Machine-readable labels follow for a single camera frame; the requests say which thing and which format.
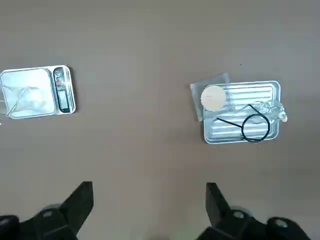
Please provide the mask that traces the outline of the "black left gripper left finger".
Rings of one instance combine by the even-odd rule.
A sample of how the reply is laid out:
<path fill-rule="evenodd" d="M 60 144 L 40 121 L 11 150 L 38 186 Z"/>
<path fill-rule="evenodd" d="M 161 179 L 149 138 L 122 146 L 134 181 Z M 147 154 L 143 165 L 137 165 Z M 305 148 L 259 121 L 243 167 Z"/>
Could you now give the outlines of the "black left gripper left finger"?
<path fill-rule="evenodd" d="M 77 240 L 94 206 L 93 183 L 82 182 L 61 204 L 47 206 L 20 222 L 16 215 L 0 216 L 2 240 Z"/>

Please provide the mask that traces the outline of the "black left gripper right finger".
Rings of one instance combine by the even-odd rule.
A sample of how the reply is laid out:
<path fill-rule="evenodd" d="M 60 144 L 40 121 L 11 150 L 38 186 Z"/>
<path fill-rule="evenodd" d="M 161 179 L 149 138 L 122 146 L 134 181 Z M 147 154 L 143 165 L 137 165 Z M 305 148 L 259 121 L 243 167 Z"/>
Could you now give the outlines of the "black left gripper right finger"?
<path fill-rule="evenodd" d="M 242 209 L 232 209 L 218 185 L 206 183 L 205 209 L 210 221 L 198 240 L 309 240 L 293 220 L 274 216 L 262 223 Z"/>

